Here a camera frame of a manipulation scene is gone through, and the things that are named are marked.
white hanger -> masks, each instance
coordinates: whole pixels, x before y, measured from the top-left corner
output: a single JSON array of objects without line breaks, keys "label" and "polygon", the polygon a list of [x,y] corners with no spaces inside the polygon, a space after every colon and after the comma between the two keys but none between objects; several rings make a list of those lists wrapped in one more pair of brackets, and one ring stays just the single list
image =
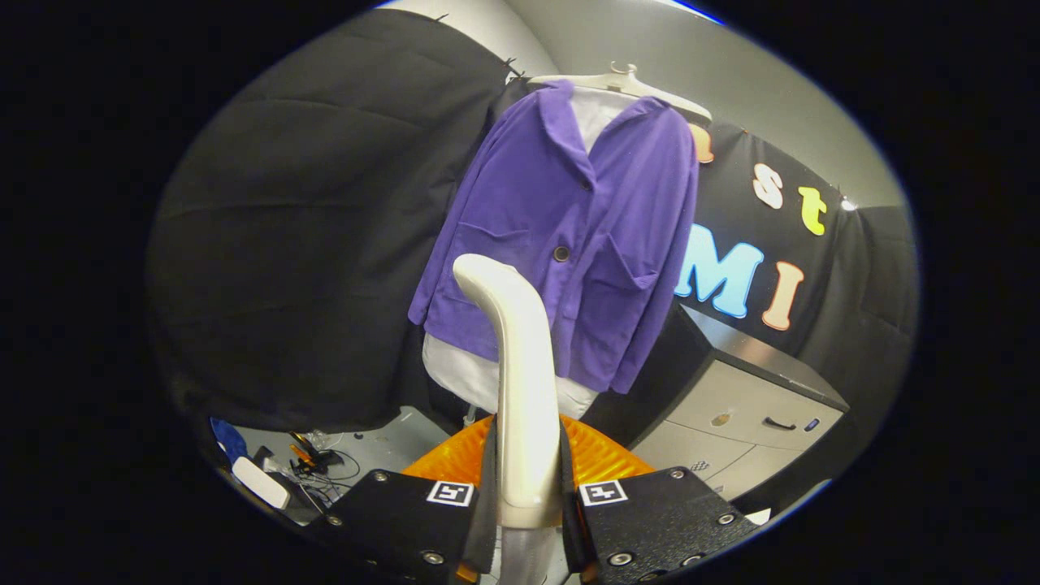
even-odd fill
[{"label": "white hanger", "polygon": [[542,75],[529,79],[527,85],[544,85],[548,81],[567,79],[582,87],[618,92],[636,98],[650,96],[668,102],[674,109],[683,113],[687,122],[699,126],[707,126],[711,123],[711,112],[703,106],[640,81],[635,78],[636,67],[634,65],[628,63],[627,69],[621,70],[615,67],[615,62],[610,61],[610,73],[602,75]]}]

colorful letter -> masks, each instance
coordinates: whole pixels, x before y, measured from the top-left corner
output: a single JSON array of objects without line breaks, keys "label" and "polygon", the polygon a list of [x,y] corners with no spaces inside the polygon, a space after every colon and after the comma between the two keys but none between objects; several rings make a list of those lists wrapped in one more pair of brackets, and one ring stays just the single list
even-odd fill
[{"label": "colorful letter", "polygon": [[751,186],[762,203],[774,209],[779,209],[783,205],[783,194],[780,193],[783,181],[780,175],[768,166],[761,162],[755,164],[755,179],[752,179]]},{"label": "colorful letter", "polygon": [[824,224],[820,223],[820,214],[827,212],[827,204],[820,199],[820,192],[812,187],[798,187],[802,194],[802,223],[816,235],[824,235]]},{"label": "colorful letter", "polygon": [[777,262],[777,291],[773,294],[773,303],[762,313],[762,323],[773,329],[786,331],[790,328],[790,306],[795,304],[795,291],[805,280],[805,274],[790,262]]},{"label": "colorful letter", "polygon": [[697,279],[697,300],[702,303],[722,286],[722,292],[711,302],[712,306],[728,315],[744,319],[748,314],[751,279],[764,258],[761,250],[742,243],[720,261],[711,230],[694,224],[686,240],[686,256],[682,259],[682,272],[675,294],[688,297],[693,292],[690,280],[694,277]]}]

orange mesh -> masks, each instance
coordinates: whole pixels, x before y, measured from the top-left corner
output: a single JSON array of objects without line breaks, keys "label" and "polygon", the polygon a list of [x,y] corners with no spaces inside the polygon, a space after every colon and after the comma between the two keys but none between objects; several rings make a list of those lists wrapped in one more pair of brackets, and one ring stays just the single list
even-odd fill
[{"label": "orange mesh", "polygon": [[[630,478],[654,470],[624,447],[589,425],[569,416],[560,417],[571,444],[575,486]],[[479,487],[480,461],[491,419],[488,416],[459,431],[401,473],[433,481],[471,483]]]},{"label": "orange mesh", "polygon": [[448,437],[401,474],[434,481],[471,483],[480,487],[480,461],[484,458],[484,440],[491,429],[487,416]]},{"label": "orange mesh", "polygon": [[603,433],[569,416],[560,417],[571,442],[575,487],[582,483],[620,480],[654,472],[653,467]]}]

black fabric backdrop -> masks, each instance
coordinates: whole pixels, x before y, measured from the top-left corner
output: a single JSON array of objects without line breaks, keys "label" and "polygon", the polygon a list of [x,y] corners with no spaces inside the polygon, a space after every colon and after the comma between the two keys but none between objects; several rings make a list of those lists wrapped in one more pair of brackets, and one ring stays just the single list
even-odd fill
[{"label": "black fabric backdrop", "polygon": [[402,352],[408,303],[509,72],[447,25],[374,10],[211,121],[163,194],[148,253],[180,404],[338,432],[425,402],[422,378],[401,378],[418,359]]}]

purple jacket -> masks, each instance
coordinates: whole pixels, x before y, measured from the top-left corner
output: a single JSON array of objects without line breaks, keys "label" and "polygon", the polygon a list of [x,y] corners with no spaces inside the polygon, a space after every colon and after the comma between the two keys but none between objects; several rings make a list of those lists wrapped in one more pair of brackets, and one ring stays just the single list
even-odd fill
[{"label": "purple jacket", "polygon": [[427,333],[498,360],[487,316],[451,273],[464,253],[511,264],[539,291],[556,375],[627,393],[660,333],[694,220],[698,164],[683,118],[640,98],[586,154],[555,81],[513,104],[459,187],[409,309]]}]

